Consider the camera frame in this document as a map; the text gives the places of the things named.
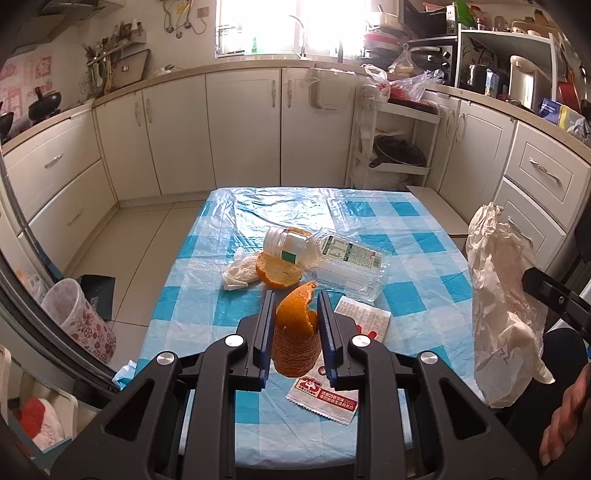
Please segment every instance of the drawer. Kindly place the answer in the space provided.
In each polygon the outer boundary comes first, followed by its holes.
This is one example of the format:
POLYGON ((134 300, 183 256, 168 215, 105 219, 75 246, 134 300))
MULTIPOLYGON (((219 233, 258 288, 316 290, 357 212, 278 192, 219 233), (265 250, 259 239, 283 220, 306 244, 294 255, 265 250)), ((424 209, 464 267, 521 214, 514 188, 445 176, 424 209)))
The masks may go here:
POLYGON ((585 197, 591 166, 553 138, 519 122, 505 175, 569 231, 585 197))
POLYGON ((31 221, 31 230, 51 261, 64 271, 114 204, 105 167, 99 160, 43 207, 31 221))
POLYGON ((27 220, 100 158, 92 112, 66 119, 6 155, 8 177, 27 220))
POLYGON ((494 202, 505 208, 501 221, 508 222, 518 235, 529 239, 540 268, 548 268, 566 233, 544 209, 506 178, 502 179, 494 202))

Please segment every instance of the faucet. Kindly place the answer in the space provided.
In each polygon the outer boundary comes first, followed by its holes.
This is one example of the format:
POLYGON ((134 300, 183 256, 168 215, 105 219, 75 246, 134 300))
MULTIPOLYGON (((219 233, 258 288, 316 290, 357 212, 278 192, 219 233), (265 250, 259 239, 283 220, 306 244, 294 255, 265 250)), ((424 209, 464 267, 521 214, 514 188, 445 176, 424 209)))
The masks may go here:
POLYGON ((299 56, 300 60, 304 60, 306 58, 306 28, 304 27, 304 24, 303 24, 302 20, 300 20, 295 15, 288 15, 288 17, 293 18, 296 22, 298 22, 300 24, 300 28, 301 28, 301 53, 297 53, 296 52, 295 54, 299 56))

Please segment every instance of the blue checkered tablecloth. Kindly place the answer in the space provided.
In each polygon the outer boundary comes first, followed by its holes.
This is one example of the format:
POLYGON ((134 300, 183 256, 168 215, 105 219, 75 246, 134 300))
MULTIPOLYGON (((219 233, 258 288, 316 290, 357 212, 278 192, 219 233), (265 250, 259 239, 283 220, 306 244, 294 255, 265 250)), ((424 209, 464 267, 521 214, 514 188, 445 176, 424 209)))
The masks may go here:
MULTIPOLYGON (((138 371, 163 350, 179 356, 201 352, 234 333, 242 317, 258 313, 265 286, 256 282, 225 291, 220 273, 238 247, 261 250, 272 225, 329 228, 390 252, 388 284, 375 302, 392 313, 384 344, 407 355, 436 352, 479 393, 473 378, 472 288, 466 260, 427 209, 412 194, 401 192, 212 192, 162 290, 138 371)), ((342 294, 329 295, 336 307, 342 294)), ((293 382, 271 369, 263 392, 236 393, 237 465, 313 468, 353 461, 356 418, 344 426, 295 405, 285 398, 293 382)))

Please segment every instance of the bottle label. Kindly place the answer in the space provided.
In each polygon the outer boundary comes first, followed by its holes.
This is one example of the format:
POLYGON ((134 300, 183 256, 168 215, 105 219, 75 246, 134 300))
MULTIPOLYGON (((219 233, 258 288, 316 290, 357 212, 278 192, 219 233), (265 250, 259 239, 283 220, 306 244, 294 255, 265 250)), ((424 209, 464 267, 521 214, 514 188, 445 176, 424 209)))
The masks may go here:
POLYGON ((296 256, 291 252, 281 251, 281 259, 289 263, 296 263, 296 256))
POLYGON ((379 270, 382 266, 382 254, 352 244, 336 236, 329 235, 324 238, 320 249, 324 256, 342 260, 352 265, 359 265, 372 270, 379 270))

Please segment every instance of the utensil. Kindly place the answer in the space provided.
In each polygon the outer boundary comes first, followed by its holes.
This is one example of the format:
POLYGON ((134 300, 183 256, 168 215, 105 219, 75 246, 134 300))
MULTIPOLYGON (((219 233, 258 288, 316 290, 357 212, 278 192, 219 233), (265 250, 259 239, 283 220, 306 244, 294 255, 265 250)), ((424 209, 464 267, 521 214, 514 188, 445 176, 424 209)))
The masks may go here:
POLYGON ((374 142, 378 157, 369 163, 375 168, 382 163, 400 163, 413 167, 422 167, 427 159, 423 152, 406 140, 399 140, 392 136, 379 137, 374 142))
POLYGON ((35 122, 54 113, 60 106, 61 93, 49 92, 45 95, 41 93, 40 87, 35 87, 37 100, 29 105, 29 118, 35 122))

